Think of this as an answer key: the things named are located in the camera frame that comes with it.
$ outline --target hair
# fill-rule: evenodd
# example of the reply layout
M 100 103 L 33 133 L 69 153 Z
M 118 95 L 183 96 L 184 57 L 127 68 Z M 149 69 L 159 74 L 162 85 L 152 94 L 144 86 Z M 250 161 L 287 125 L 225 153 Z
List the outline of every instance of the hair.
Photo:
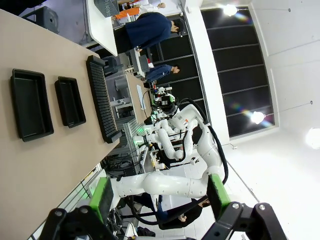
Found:
M 180 68 L 180 66 L 178 64 L 175 64 L 172 67 L 177 67 L 179 70 L 181 70 L 181 68 Z
M 184 31 L 184 24 L 182 22 L 182 20 L 179 18 L 179 19 L 175 19 L 175 20 L 172 20 L 173 24 L 179 28 L 178 30 L 178 34 L 179 33 L 182 33 Z

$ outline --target beige tabletop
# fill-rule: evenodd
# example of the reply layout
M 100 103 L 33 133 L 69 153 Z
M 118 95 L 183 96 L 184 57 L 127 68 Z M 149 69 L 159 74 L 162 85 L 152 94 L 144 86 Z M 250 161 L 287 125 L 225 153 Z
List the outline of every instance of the beige tabletop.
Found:
M 147 116 L 149 117 L 151 115 L 151 111 L 152 111 L 149 95 L 148 95 L 148 93 L 144 94 L 149 89 L 145 88 L 144 83 L 140 79 L 133 76 L 131 73 L 128 73 L 128 72 L 126 73 L 126 80 L 127 80 L 128 88 L 130 91 L 133 111 L 134 111 L 136 120 L 139 124 L 143 124 L 144 121 L 147 119 Z M 144 94 L 143 99 L 144 99 L 144 103 L 145 103 L 145 111 L 141 109 L 137 85 L 139 85 L 141 87 L 142 94 Z
M 55 33 L 0 9 L 0 233 L 24 240 L 49 211 L 118 143 L 102 138 L 86 60 L 94 54 Z M 12 69 L 43 73 L 54 134 L 23 142 L 10 94 Z M 86 123 L 63 126 L 54 83 L 77 79 Z

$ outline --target window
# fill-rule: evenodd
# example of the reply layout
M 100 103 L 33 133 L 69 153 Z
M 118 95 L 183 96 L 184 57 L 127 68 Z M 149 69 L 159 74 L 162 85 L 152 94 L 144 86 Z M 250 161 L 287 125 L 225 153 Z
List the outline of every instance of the window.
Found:
M 266 67 L 248 8 L 226 16 L 220 8 L 201 12 L 221 86 L 230 137 L 275 125 L 274 116 L 252 123 L 253 111 L 273 113 Z

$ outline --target dark blue shirt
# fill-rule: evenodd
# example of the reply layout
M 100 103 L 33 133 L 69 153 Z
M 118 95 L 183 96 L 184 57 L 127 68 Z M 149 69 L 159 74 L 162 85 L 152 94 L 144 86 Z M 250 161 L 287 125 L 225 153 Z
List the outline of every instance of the dark blue shirt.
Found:
M 172 66 L 170 65 L 160 65 L 150 68 L 150 71 L 146 73 L 145 79 L 148 83 L 154 82 L 171 72 Z
M 158 12 L 141 14 L 136 21 L 125 25 L 132 46 L 145 49 L 165 39 L 171 34 L 171 21 Z

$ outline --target black tray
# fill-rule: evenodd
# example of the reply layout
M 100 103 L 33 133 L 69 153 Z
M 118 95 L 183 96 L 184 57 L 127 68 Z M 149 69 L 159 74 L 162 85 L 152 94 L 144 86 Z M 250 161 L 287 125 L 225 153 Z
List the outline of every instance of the black tray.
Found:
M 45 76 L 13 69 L 10 83 L 19 137 L 28 142 L 53 134 Z
M 62 123 L 64 126 L 74 128 L 86 122 L 77 80 L 70 77 L 59 76 L 54 83 L 58 98 Z

